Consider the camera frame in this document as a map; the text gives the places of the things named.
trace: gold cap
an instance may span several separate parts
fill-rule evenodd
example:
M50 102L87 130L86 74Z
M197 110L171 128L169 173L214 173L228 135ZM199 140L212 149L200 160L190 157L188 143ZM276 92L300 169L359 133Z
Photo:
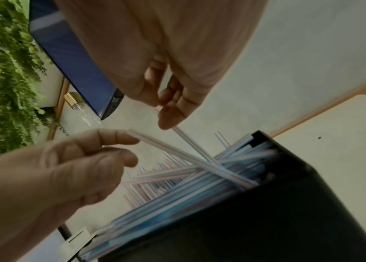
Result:
M74 108L74 105L84 103L84 99L77 92L68 92L63 98L72 109Z

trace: hanging plant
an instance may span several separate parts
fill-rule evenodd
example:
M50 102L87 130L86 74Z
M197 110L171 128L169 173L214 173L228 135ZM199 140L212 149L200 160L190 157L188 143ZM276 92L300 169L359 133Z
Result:
M0 154L33 144L32 132L50 125L36 103L35 84L46 71L40 53L20 1L0 0Z

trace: wooden edge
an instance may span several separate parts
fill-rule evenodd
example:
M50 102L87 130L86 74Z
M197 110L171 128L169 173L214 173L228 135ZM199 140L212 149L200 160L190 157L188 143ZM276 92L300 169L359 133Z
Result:
M46 141L54 139L55 132L57 130L57 122L59 121L59 118L61 117L63 104L65 102L65 100L63 99L63 96L68 92L68 89L69 89L69 81L68 81L68 79L66 79L64 77L63 81L62 81L61 92L59 93L58 104L54 107L55 120L52 121L52 123L49 126L49 132L48 132L48 136L46 137Z
M359 90L357 90L357 91L355 91L355 92L353 92L349 95L346 95L346 96L342 97L341 99L333 102L332 104L330 104L330 105L328 105L328 106L326 106L322 109L319 109L319 110L315 111L314 113L312 113L312 114L310 114L310 115L308 115L304 118L301 118L300 120L294 122L293 124L288 125L287 127L281 129L280 131L271 134L271 137L276 137L276 136L278 136L278 135L280 135L280 134L282 134L282 133L284 133L284 132L286 132L286 131L288 131L288 130L290 130L290 129L292 129L292 128L294 128L294 127L296 127L296 126L298 126L298 125L300 125L300 124L302 124L302 123L304 123L308 120L310 120L311 118L316 117L319 114L322 114L325 111L327 111L327 110L329 110L329 109L331 109L335 106L338 106L339 104L355 97L356 95L366 95L366 86L362 87L361 89L359 89Z

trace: person's left hand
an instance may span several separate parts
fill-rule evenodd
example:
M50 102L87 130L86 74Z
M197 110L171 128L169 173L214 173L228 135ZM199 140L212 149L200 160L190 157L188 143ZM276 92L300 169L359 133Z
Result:
M16 261L77 209L110 195L138 159L125 131L98 129L0 156L0 261Z

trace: white table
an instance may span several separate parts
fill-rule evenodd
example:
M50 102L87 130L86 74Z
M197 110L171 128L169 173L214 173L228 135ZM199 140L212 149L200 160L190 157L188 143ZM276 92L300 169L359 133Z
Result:
M312 165L366 231L366 95L275 140Z

